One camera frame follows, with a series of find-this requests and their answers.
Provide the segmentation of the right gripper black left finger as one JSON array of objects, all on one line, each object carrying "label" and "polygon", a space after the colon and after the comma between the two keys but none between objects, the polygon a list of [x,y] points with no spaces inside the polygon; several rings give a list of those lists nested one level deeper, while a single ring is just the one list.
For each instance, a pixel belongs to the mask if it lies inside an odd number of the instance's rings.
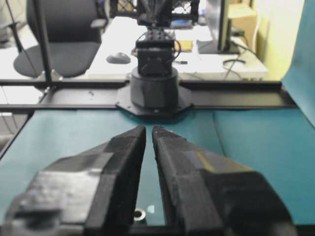
[{"label": "right gripper black left finger", "polygon": [[11,202],[3,236],[102,236],[129,226],[146,146],[139,125],[37,172]]}]

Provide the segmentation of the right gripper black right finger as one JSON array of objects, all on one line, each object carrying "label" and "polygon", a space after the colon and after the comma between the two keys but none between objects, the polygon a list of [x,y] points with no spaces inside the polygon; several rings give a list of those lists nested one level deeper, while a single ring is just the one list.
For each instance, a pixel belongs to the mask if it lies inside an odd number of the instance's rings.
[{"label": "right gripper black right finger", "polygon": [[298,234],[261,173],[160,126],[152,139],[166,225],[187,236]]}]

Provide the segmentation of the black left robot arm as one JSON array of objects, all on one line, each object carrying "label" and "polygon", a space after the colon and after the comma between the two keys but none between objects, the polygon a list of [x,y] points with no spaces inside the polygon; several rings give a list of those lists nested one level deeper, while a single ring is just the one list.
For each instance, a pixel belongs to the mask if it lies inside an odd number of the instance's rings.
[{"label": "black left robot arm", "polygon": [[135,42],[137,66],[130,82],[118,90],[117,107],[140,117],[168,117],[193,106],[191,91],[178,83],[172,66],[182,49],[165,32],[174,20],[198,20],[197,0],[110,1],[110,16],[137,20],[146,32]]}]

